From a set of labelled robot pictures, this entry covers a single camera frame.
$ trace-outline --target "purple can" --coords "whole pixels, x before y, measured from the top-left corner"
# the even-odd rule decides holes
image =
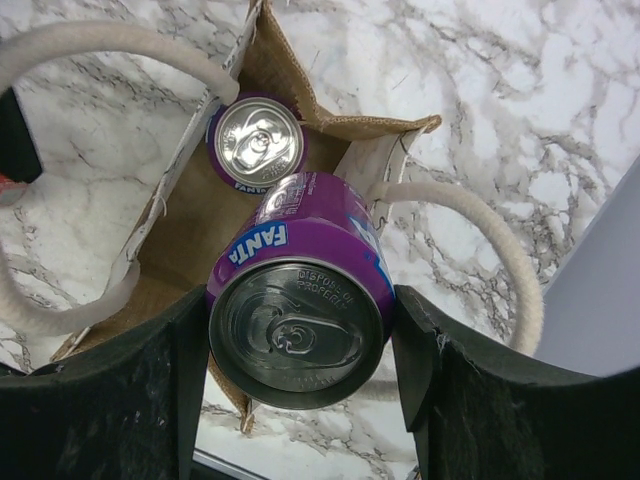
[[[298,173],[267,192],[211,272],[211,350],[250,397],[323,407],[373,374],[394,301],[362,198],[333,175]]]
[[[211,117],[205,142],[226,183],[262,195],[302,169],[307,142],[297,114],[274,98],[244,94]]]

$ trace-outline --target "white rope handle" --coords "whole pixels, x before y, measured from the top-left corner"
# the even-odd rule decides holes
[[[489,240],[513,282],[516,325],[509,339],[514,350],[532,356],[542,335],[544,303],[533,265],[506,222],[480,197],[457,185],[441,182],[378,183],[369,200],[429,202],[450,208],[473,223]]]
[[[158,60],[203,82],[225,105],[233,103],[240,90],[238,82],[201,50],[136,25],[81,21],[35,28],[0,44],[0,95],[41,63],[92,52],[124,52]],[[77,332],[122,310],[139,277],[140,266],[135,262],[125,278],[101,298],[64,311],[45,309],[20,292],[0,242],[0,320],[23,333]]]

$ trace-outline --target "can top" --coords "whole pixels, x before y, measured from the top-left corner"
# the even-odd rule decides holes
[[[302,161],[304,134],[295,115],[267,97],[248,97],[223,113],[214,134],[222,169],[250,187],[270,187]]]
[[[211,320],[214,355],[233,365],[225,369],[232,381],[249,376],[284,392],[329,388],[372,353],[375,368],[382,348],[380,314],[365,290],[333,268],[302,261],[241,276],[218,298]]]

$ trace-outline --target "white marble surface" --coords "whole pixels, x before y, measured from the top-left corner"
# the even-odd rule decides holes
[[[115,19],[183,38],[222,62],[247,5],[196,3],[3,0],[0,37],[64,20]],[[16,90],[45,173],[15,208],[0,209],[0,238],[30,296],[59,308],[86,303],[104,291],[204,86],[155,60],[110,53],[50,62]],[[0,361],[38,367],[64,338],[25,339],[4,328]]]
[[[220,54],[218,45],[231,45],[234,25],[239,28],[246,11],[239,0],[227,5],[5,0],[0,33],[56,15],[135,17],[188,34]],[[634,135],[640,127],[638,2],[279,0],[274,8],[326,108],[407,119],[442,114],[443,126],[412,149],[404,179],[455,181],[480,195],[505,216],[543,283],[640,150]],[[228,29],[209,33],[199,9],[222,15]],[[21,282],[57,304],[100,293],[117,244],[135,222],[133,211],[141,209],[159,175],[156,165],[166,164],[154,158],[170,155],[163,148],[177,142],[170,138],[182,131],[200,95],[195,84],[164,67],[119,56],[87,61],[94,65],[88,73],[67,61],[21,84],[44,139],[39,146],[50,146],[45,166],[51,173],[18,208],[0,213],[12,264],[25,272]],[[98,87],[91,74],[107,75],[117,85],[101,85],[105,101],[99,108],[92,103]],[[163,88],[152,89],[154,84]],[[84,87],[76,92],[76,85]],[[41,100],[47,89],[56,92],[50,103]],[[62,127],[61,118],[76,118],[61,116],[62,107],[76,108],[73,128]],[[122,132],[137,127],[143,141],[124,143]],[[102,136],[106,132],[110,140]],[[104,209],[112,213],[99,217]],[[460,217],[437,207],[396,206],[382,243],[396,282],[416,286],[489,335],[508,334],[511,291],[504,272],[479,232]],[[9,337],[0,330],[0,338]],[[2,341],[2,355],[24,362],[23,343]],[[376,376],[390,379],[393,371],[387,350]],[[245,437],[211,378],[197,444],[273,479],[402,480],[415,464],[393,398],[360,394],[312,412],[262,408]]]

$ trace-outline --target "black object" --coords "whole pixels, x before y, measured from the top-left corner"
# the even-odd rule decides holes
[[[552,367],[396,291],[400,400],[424,479],[640,478],[640,368]],[[2,478],[230,478],[192,465],[207,320],[202,286],[88,352],[29,376],[0,369]]]
[[[0,97],[0,174],[16,183],[32,183],[42,165],[13,88]]]
[[[411,287],[396,291],[398,387],[423,478],[640,478],[640,368],[609,378],[556,368]]]
[[[0,473],[188,479],[209,354],[204,286],[31,375],[0,377]]]

